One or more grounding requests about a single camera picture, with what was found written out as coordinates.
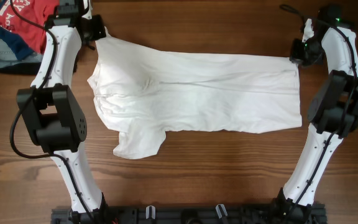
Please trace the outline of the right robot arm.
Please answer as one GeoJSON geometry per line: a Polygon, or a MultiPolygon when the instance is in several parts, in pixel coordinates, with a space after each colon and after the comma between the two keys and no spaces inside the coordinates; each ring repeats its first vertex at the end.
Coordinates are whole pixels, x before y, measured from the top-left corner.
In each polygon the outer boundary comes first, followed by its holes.
{"type": "Polygon", "coordinates": [[[290,61],[301,67],[326,61],[329,75],[310,103],[305,146],[268,218],[270,223],[324,223],[324,207],[314,202],[316,189],[335,150],[358,128],[356,33],[335,4],[322,7],[316,17],[287,4],[279,8],[303,23],[303,37],[293,41],[290,61]]]}

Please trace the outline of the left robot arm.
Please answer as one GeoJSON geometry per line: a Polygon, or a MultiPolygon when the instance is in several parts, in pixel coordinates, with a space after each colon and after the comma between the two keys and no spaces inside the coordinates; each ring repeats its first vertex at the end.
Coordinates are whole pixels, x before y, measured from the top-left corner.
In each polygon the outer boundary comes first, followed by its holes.
{"type": "Polygon", "coordinates": [[[117,223],[97,186],[85,154],[87,123],[72,90],[76,57],[82,45],[106,36],[101,16],[92,15],[90,1],[60,1],[41,28],[46,48],[39,72],[30,88],[17,92],[19,110],[9,133],[24,120],[30,139],[40,146],[40,158],[51,158],[58,167],[71,198],[68,210],[52,213],[52,223],[117,223]]]}

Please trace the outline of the white t-shirt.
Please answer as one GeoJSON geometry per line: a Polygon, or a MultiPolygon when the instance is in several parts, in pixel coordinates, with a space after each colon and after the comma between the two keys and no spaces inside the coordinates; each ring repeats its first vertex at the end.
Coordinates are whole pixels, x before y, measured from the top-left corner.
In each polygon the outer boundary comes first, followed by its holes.
{"type": "Polygon", "coordinates": [[[154,156],[169,131],[267,133],[302,125],[298,67],[286,57],[168,52],[110,35],[88,83],[119,134],[115,156],[154,156]]]}

